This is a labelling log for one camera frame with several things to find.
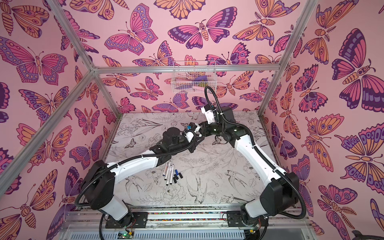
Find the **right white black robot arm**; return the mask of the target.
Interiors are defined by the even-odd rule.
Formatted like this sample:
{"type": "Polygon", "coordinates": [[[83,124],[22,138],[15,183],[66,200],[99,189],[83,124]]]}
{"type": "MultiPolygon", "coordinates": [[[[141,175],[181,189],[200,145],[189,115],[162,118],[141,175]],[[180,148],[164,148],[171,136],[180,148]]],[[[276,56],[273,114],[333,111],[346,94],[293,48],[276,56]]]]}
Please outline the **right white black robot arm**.
{"type": "Polygon", "coordinates": [[[252,131],[236,122],[230,107],[221,107],[215,91],[205,87],[206,101],[201,108],[206,121],[196,128],[203,136],[221,136],[251,164],[264,184],[264,190],[256,199],[241,206],[241,215],[249,225],[261,217],[283,215],[301,220],[307,208],[299,192],[299,178],[278,166],[257,145],[252,131]]]}

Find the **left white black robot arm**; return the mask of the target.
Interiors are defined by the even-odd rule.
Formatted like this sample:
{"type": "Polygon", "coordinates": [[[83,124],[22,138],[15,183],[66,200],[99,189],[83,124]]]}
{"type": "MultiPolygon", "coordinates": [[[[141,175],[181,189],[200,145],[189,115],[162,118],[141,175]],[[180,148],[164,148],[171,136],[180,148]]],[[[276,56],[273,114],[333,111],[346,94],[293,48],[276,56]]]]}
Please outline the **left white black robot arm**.
{"type": "Polygon", "coordinates": [[[97,161],[88,171],[75,200],[77,208],[89,207],[125,225],[132,218],[129,205],[115,193],[115,186],[138,173],[166,164],[173,156],[184,151],[193,152],[203,140],[201,126],[191,123],[184,131],[169,128],[156,145],[145,152],[119,161],[97,161]]]}

